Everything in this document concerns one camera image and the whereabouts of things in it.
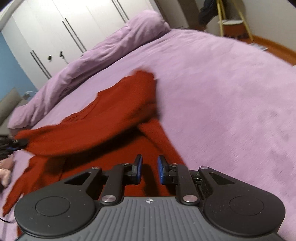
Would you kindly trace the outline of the red knitted sweater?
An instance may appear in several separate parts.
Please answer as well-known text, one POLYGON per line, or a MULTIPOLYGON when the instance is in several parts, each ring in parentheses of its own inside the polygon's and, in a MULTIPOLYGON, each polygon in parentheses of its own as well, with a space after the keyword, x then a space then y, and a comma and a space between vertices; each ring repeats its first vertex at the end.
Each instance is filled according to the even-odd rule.
POLYGON ((156 80, 135 71, 101 91, 83 110, 60 124, 24 130, 16 138, 28 140, 33 156, 3 205, 7 215, 21 196, 98 166, 109 170, 142 155, 142 181, 127 186, 128 196, 171 196, 158 180, 157 159, 182 164, 158 119, 156 80))

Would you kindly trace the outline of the black clothing on rack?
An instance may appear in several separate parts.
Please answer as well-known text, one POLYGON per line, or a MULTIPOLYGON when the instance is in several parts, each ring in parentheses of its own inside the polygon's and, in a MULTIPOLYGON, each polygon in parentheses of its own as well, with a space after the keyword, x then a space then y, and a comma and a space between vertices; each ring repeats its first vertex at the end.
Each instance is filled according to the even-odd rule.
POLYGON ((212 18, 218 15, 217 1, 205 0, 199 12, 199 23, 206 26, 212 18))

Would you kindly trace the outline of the purple bed sheet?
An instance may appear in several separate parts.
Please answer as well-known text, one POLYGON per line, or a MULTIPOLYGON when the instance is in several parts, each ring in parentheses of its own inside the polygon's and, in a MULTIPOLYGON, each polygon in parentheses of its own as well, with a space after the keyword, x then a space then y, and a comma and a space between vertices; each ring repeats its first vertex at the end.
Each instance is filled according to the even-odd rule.
POLYGON ((295 240, 295 68, 236 40, 172 30, 90 76, 38 126, 59 123, 137 68, 154 73, 161 125, 185 163, 278 196, 280 235, 295 240))

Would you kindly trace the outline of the pink plush toy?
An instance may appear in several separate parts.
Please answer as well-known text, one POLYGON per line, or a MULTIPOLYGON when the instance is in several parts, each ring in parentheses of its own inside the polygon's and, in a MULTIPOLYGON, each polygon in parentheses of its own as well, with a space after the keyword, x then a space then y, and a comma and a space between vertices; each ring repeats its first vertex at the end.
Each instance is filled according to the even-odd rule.
POLYGON ((14 167, 14 160, 12 156, 8 156, 5 159, 1 160, 0 166, 0 179, 1 185, 3 188, 7 188, 7 186, 11 182, 11 173, 14 167))

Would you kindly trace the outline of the grey upholstered headboard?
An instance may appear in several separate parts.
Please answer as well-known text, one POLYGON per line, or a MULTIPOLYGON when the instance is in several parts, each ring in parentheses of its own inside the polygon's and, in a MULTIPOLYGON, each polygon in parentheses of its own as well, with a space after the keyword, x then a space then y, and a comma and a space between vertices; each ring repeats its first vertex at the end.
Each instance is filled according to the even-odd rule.
POLYGON ((1 135, 9 135, 8 122, 10 116, 15 108, 27 104, 27 100, 23 99, 17 90, 13 88, 2 100, 1 100, 1 135))

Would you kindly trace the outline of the purple rolled duvet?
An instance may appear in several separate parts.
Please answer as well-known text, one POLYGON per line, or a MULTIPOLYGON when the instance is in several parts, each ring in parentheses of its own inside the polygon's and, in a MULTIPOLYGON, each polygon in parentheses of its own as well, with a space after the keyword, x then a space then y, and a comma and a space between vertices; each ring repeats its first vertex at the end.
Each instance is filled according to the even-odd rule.
POLYGON ((122 28, 55 74, 27 104, 16 108, 11 114, 8 128, 18 130, 33 127, 90 76, 170 30, 169 24, 155 11, 145 10, 136 15, 122 28))

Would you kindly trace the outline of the yellow wooden rack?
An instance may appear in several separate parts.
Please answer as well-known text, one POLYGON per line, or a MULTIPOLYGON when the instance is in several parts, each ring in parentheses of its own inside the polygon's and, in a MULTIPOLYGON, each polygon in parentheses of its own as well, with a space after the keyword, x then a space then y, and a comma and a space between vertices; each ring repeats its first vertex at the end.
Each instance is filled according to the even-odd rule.
POLYGON ((236 1, 230 1, 239 19, 228 19, 223 1, 216 1, 218 11, 218 25, 221 37, 254 40, 249 25, 236 1))

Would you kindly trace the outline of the white wardrobe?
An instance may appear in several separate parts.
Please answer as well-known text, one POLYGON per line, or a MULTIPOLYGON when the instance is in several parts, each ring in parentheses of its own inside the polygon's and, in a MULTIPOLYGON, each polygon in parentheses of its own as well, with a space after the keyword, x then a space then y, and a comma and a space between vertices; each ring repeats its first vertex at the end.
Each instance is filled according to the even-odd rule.
POLYGON ((41 88, 70 62, 155 1, 12 1, 1 33, 29 80, 41 88))

